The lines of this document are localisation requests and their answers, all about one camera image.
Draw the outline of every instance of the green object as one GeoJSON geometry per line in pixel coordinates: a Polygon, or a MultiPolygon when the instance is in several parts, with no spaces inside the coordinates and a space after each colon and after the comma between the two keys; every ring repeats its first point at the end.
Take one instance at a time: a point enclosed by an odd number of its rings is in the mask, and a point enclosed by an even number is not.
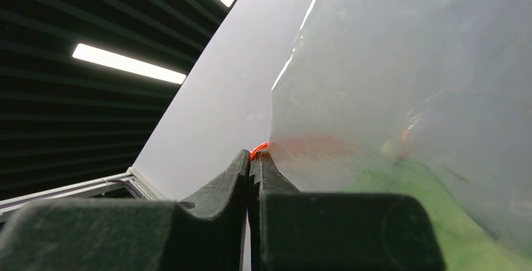
{"type": "Polygon", "coordinates": [[[434,226],[448,271],[532,270],[532,259],[498,245],[424,164],[413,160],[373,161],[344,191],[398,193],[418,199],[434,226]]]}

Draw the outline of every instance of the transparent plastic bag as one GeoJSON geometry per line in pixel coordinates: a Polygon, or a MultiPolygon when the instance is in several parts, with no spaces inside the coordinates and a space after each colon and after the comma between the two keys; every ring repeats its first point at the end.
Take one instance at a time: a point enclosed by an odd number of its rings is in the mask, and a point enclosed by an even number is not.
{"type": "Polygon", "coordinates": [[[277,167],[415,196],[449,270],[532,270],[531,19],[532,0],[313,0],[272,89],[277,167]]]}

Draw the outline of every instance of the orange string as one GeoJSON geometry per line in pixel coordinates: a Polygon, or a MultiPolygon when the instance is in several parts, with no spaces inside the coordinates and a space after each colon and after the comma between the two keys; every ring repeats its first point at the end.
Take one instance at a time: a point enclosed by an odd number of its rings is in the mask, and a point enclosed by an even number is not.
{"type": "Polygon", "coordinates": [[[250,154],[250,161],[255,159],[255,156],[260,150],[268,149],[268,146],[270,145],[269,142],[263,142],[260,146],[253,149],[253,151],[250,154]]]}

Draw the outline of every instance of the corrugated metal ceiling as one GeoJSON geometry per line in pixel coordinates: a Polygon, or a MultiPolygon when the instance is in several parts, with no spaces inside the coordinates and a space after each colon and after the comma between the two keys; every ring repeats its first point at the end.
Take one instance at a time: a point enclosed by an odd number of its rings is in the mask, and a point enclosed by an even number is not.
{"type": "Polygon", "coordinates": [[[218,0],[3,0],[0,199],[124,172],[179,85],[72,58],[78,43],[188,74],[218,0]]]}

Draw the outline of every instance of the dark ceiling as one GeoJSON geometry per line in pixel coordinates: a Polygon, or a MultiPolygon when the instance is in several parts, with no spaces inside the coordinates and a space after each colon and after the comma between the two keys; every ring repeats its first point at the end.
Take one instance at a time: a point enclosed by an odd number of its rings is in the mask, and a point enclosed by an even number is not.
{"type": "Polygon", "coordinates": [[[2,0],[0,199],[132,165],[179,85],[76,60],[85,43],[188,74],[218,0],[2,0]]]}

